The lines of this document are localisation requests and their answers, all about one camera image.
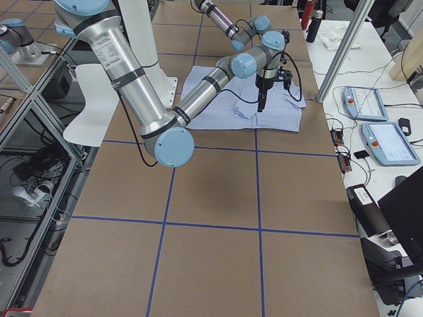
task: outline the black monitor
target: black monitor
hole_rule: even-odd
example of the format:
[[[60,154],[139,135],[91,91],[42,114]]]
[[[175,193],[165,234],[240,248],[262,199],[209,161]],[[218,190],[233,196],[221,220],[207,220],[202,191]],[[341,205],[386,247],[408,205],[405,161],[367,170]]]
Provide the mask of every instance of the black monitor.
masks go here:
[[[382,197],[379,208],[414,264],[423,264],[423,167]]]

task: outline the black clamp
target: black clamp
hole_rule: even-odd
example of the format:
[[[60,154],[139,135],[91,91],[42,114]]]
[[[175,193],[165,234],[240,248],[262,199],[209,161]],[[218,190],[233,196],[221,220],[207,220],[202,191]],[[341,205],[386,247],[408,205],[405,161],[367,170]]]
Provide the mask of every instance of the black clamp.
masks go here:
[[[289,40],[291,39],[291,34],[289,34],[289,31],[282,30],[280,33],[284,36],[285,44],[288,44]]]
[[[291,71],[288,71],[287,69],[284,69],[281,66],[278,70],[277,79],[275,81],[283,82],[284,83],[284,89],[289,90],[289,88],[291,86],[291,80],[292,80]]]

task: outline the folded shirt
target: folded shirt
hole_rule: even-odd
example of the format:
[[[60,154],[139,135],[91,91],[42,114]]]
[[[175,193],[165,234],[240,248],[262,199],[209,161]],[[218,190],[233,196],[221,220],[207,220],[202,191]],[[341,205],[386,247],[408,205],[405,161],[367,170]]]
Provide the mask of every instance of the folded shirt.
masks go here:
[[[184,98],[213,67],[193,66],[185,80],[181,98]],[[258,89],[255,75],[246,79],[233,78],[223,88],[238,94],[242,99],[255,101]],[[291,93],[299,98],[299,88],[291,84]],[[190,129],[281,129],[299,131],[301,108],[306,107],[304,99],[296,102],[284,89],[283,83],[274,83],[268,91],[266,107],[257,112],[257,103],[243,102],[230,92],[221,92],[208,107],[187,126]]]

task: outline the light blue joint cap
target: light blue joint cap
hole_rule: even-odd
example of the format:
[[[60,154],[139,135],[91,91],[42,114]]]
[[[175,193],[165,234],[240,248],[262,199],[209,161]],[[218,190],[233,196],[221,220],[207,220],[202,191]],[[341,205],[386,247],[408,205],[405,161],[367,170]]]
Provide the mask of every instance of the light blue joint cap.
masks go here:
[[[4,24],[5,26],[25,26],[24,21],[19,18],[7,18],[0,23]]]
[[[5,50],[7,54],[12,54],[15,51],[15,48],[5,41],[0,40],[0,46]]]
[[[233,41],[231,41],[231,44],[232,44],[233,48],[235,48],[235,51],[237,51],[237,52],[241,51],[245,47],[245,45],[242,44],[240,41],[233,40]]]
[[[56,32],[64,35],[64,36],[68,36],[70,38],[77,38],[77,36],[75,35],[75,33],[73,33],[72,29],[68,28],[67,26],[55,23],[56,25]]]
[[[266,30],[270,26],[270,20],[267,16],[260,15],[258,18],[256,18],[254,26],[259,31]]]
[[[183,127],[172,127],[157,139],[154,154],[160,164],[178,167],[191,158],[194,152],[194,139]]]
[[[110,0],[54,0],[62,9],[87,17],[103,11]]]
[[[232,60],[231,69],[238,78],[247,78],[257,71],[257,62],[252,55],[241,53]]]
[[[262,43],[272,50],[282,51],[285,48],[284,36],[276,31],[264,33]]]

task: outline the black bottle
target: black bottle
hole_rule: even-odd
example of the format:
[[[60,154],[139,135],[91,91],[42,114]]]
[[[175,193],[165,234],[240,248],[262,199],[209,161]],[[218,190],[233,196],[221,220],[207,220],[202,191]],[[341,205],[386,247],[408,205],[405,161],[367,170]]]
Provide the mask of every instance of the black bottle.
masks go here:
[[[305,39],[307,42],[313,43],[315,41],[317,32],[319,31],[320,23],[322,22],[322,18],[323,18],[323,11],[317,10],[316,15],[313,17],[311,21],[307,38]]]

